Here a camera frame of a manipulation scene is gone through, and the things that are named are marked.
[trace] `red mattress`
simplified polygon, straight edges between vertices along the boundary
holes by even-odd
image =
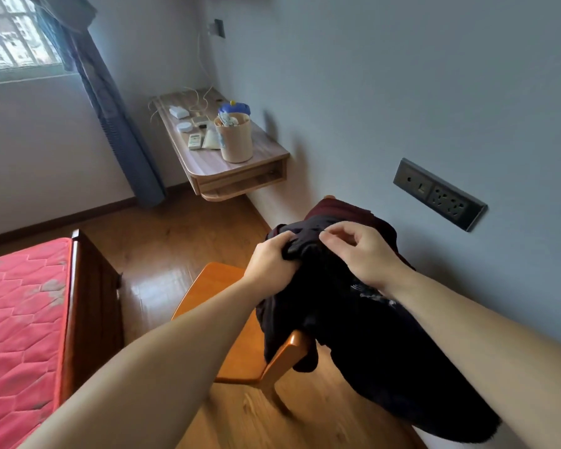
[[[0,257],[0,449],[60,405],[72,240]]]

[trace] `wooden chair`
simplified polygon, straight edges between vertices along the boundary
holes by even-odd
[[[207,264],[180,302],[173,319],[238,281],[243,277],[243,272],[243,269],[227,264]],[[306,355],[311,343],[307,335],[293,331],[267,364],[264,360],[264,333],[254,310],[228,352],[214,382],[245,384],[260,389],[270,403],[288,414],[288,408],[276,392],[275,383]]]

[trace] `blue curtain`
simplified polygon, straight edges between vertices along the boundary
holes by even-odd
[[[166,190],[141,132],[129,116],[87,28],[96,10],[86,0],[31,0],[37,23],[58,50],[66,70],[76,70],[112,151],[140,205],[162,202]]]

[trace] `black cloth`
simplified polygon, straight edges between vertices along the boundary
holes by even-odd
[[[341,219],[318,214],[269,234],[296,233],[283,256],[298,258],[302,265],[282,292],[257,306],[266,361],[299,329],[331,349],[334,364],[357,393],[393,415],[452,441],[491,438],[499,416],[418,322],[400,304],[355,278],[319,241],[318,234]],[[381,222],[368,225],[375,225],[396,251],[394,229]],[[314,345],[294,369],[311,372],[317,364]]]

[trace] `forearm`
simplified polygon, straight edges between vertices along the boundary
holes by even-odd
[[[262,298],[242,280],[136,340],[21,447],[174,448]]]
[[[391,293],[532,448],[561,448],[561,345],[412,273]]]

